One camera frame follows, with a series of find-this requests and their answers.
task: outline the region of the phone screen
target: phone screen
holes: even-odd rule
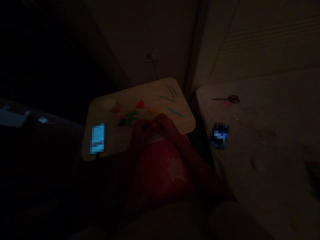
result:
[[[210,145],[216,149],[225,149],[228,139],[229,126],[224,123],[215,123],[210,138]]]
[[[105,150],[106,124],[100,123],[92,127],[90,154],[97,154]]]

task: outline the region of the mattress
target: mattress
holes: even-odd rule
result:
[[[229,126],[214,163],[243,209],[276,239],[320,239],[320,204],[307,161],[320,160],[320,69],[200,87],[196,98],[208,138]],[[240,102],[215,101],[237,95]]]

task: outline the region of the electrical outlet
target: electrical outlet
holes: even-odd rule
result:
[[[152,56],[155,62],[159,61],[160,58],[159,49],[155,47],[143,50],[142,55],[145,63],[153,62]]]

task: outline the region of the red-handled scissors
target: red-handled scissors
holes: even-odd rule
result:
[[[239,103],[240,102],[240,99],[238,96],[236,95],[231,95],[230,97],[228,98],[213,98],[211,100],[225,100],[225,101],[229,101],[231,103]]]

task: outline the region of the jar lid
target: jar lid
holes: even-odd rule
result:
[[[102,104],[103,108],[106,110],[112,110],[115,105],[116,105],[116,100],[114,100],[113,98],[108,98]]]

